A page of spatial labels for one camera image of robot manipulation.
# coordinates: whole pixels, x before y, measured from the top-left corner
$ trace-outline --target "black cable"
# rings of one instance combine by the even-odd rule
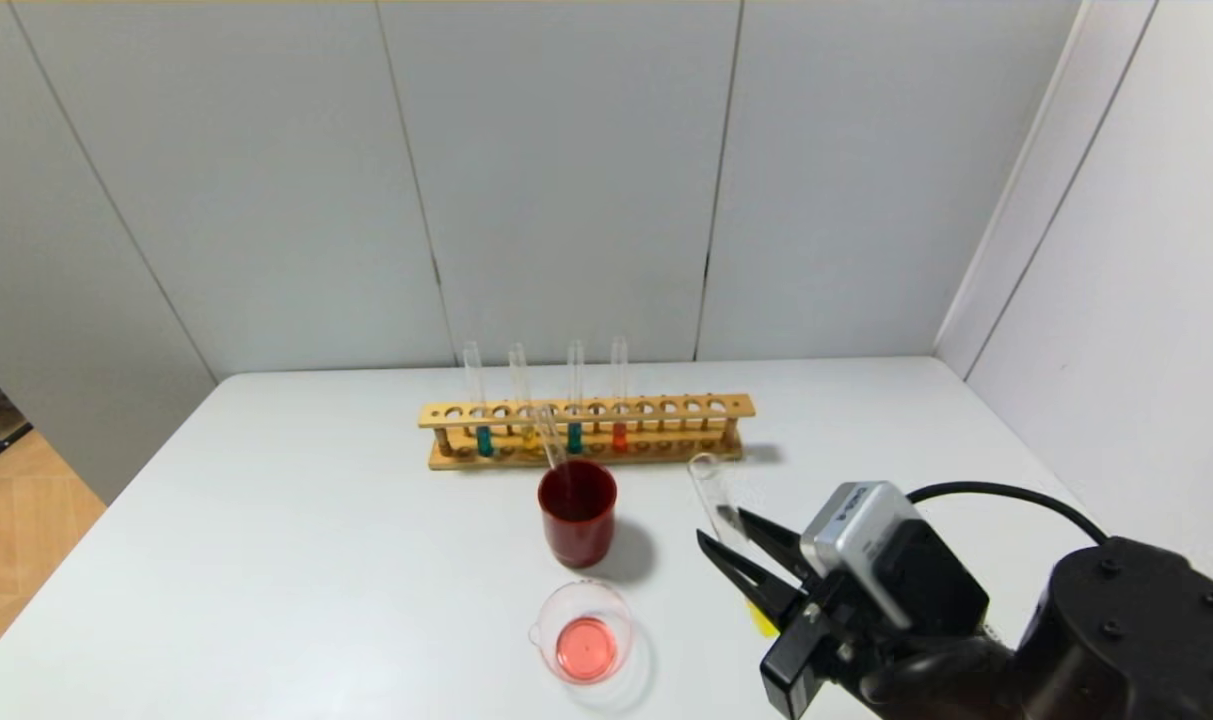
[[[923,488],[915,488],[913,492],[909,493],[909,502],[922,502],[929,501],[932,497],[939,497],[941,495],[958,495],[958,493],[976,493],[976,495],[998,495],[1002,497],[1013,497],[1016,501],[1031,502],[1035,505],[1046,507],[1054,512],[1059,512],[1060,515],[1067,518],[1078,528],[1084,530],[1087,536],[1092,541],[1099,544],[1104,544],[1107,539],[1107,533],[1099,528],[1099,525],[1090,522],[1089,518],[1082,515],[1081,512],[1075,510],[1071,505],[1066,505],[1048,495],[1042,495],[1041,492],[1031,491],[1031,488],[1018,488],[1014,486],[1003,486],[1000,482],[940,482],[934,484],[934,486],[926,486]]]

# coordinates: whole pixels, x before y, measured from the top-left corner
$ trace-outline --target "white wall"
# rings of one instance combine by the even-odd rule
[[[748,2],[699,356],[930,352],[1077,5]]]
[[[970,385],[1110,532],[1213,575],[1213,2],[1158,4]]]
[[[1,2],[0,384],[104,501],[213,389]]]
[[[218,378],[452,362],[372,5],[16,8]]]
[[[1082,4],[1021,158],[940,331],[935,354],[959,377],[975,366],[1046,236],[1155,6],[1155,0]]]
[[[1074,6],[16,4],[0,381],[112,497],[210,375],[929,350]]]
[[[456,348],[689,360],[738,5],[381,12]]]

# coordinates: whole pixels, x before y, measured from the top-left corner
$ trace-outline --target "yellow object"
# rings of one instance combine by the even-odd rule
[[[762,611],[757,610],[757,606],[752,602],[748,602],[747,598],[744,601],[748,605],[748,615],[753,616],[753,625],[757,625],[757,632],[761,633],[763,638],[775,638],[775,635],[779,634],[775,625],[771,625],[770,621],[762,615]]]

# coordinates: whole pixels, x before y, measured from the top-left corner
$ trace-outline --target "red liquid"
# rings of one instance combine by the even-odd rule
[[[543,536],[557,561],[587,568],[606,556],[615,536],[615,480],[587,459],[547,470],[539,482]]]
[[[614,661],[615,633],[600,619],[571,619],[557,635],[557,664],[580,682],[605,675]]]
[[[628,425],[615,423],[611,428],[610,444],[615,447],[615,452],[628,452]]]

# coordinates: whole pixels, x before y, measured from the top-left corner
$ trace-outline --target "orange liquid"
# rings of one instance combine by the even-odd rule
[[[575,618],[557,635],[557,664],[573,679],[592,682],[615,662],[615,633],[597,618]]]
[[[610,442],[615,447],[615,452],[628,452],[628,425],[615,423],[615,427],[611,428]]]

